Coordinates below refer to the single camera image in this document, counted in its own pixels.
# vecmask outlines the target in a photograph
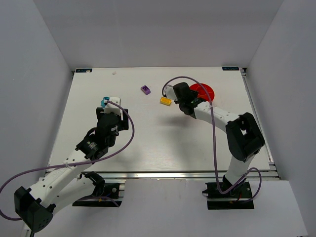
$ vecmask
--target purple block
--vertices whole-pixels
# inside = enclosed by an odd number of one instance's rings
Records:
[[[145,85],[140,88],[146,95],[150,94],[149,88]]]

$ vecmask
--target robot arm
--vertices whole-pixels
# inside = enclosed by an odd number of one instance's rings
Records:
[[[28,189],[20,187],[14,193],[15,212],[34,233],[44,229],[65,206],[85,196],[99,197],[104,192],[105,181],[95,172],[70,183],[92,163],[74,166],[68,163],[100,159],[115,144],[119,131],[128,130],[128,117],[123,114],[122,118],[120,109],[107,104],[107,100],[120,104],[118,97],[105,97],[101,101],[102,107],[96,109],[97,126],[88,131],[66,158],[63,162],[66,167],[55,169]]]
[[[167,85],[164,92],[167,98],[179,104],[180,110],[186,115],[212,123],[210,103],[198,98],[197,92],[190,90],[185,82]],[[232,153],[230,166],[223,178],[227,189],[247,172],[265,141],[252,114],[236,115],[217,107],[213,107],[213,112],[215,126],[227,134]]]

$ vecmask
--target gray wall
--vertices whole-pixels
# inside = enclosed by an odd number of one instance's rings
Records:
[[[76,67],[248,66],[283,0],[35,0]]]
[[[248,68],[277,169],[316,237],[316,1],[285,0]]]
[[[0,183],[47,164],[71,84],[71,72],[32,0],[0,5]],[[10,183],[0,207],[12,217],[13,193],[39,173]],[[0,236],[20,236],[22,222],[0,217]]]

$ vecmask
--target red disc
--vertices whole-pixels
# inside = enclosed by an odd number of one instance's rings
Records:
[[[209,96],[211,97],[211,100],[213,101],[214,98],[215,98],[214,90],[209,85],[206,85],[206,84],[203,84],[203,83],[201,83],[201,84],[205,87],[205,89],[207,90]],[[198,97],[209,101],[206,92],[204,91],[204,89],[201,86],[199,86],[199,84],[196,83],[196,84],[191,85],[190,89],[198,91],[198,95],[197,95]]]

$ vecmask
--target white tabletop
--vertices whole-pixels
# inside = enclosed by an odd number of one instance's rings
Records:
[[[258,181],[250,182],[253,192]],[[288,181],[264,181],[252,210],[207,210],[203,181],[127,180],[119,208],[72,207],[36,237],[296,237],[307,235]]]
[[[51,154],[50,165],[60,164],[76,147],[87,131],[97,123],[96,107],[104,96],[121,98],[135,123],[135,138],[117,156],[93,165],[88,170],[104,172],[131,171],[213,171],[212,126],[184,115],[174,102],[159,103],[161,88],[176,76],[193,77],[215,91],[214,105],[232,113],[253,110],[239,71],[221,67],[185,68],[107,68],[91,73],[75,73],[61,126]],[[172,84],[186,81],[178,79]],[[151,93],[145,95],[140,87]],[[129,140],[131,129],[121,131],[109,154]],[[225,133],[216,129],[218,168],[226,170],[231,160]],[[251,166],[269,169],[266,147]]]

